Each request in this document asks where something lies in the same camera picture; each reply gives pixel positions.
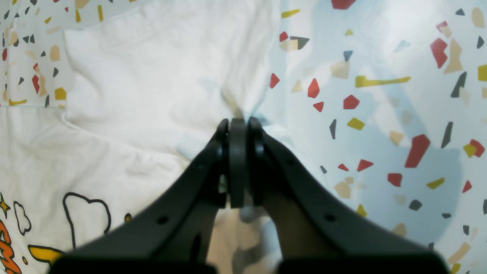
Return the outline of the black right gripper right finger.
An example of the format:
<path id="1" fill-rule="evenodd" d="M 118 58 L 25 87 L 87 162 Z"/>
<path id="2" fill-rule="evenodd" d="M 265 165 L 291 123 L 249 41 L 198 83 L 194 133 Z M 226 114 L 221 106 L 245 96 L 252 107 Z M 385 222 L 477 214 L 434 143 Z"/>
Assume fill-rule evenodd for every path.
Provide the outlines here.
<path id="1" fill-rule="evenodd" d="M 253 202 L 271 217 L 279 274 L 447 274 L 434 251 L 374 224 L 339 201 L 257 118 L 247 124 Z"/>

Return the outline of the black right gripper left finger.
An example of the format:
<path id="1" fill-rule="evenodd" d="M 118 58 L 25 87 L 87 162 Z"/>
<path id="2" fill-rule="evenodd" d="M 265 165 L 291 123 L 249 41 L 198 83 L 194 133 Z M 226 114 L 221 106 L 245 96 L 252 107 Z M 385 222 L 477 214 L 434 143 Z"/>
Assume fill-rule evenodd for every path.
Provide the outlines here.
<path id="1" fill-rule="evenodd" d="M 210 142 L 153 204 L 59 258 L 51 274 L 216 274 L 206 263 L 219 209 L 244 204 L 246 123 L 224 119 Z"/>

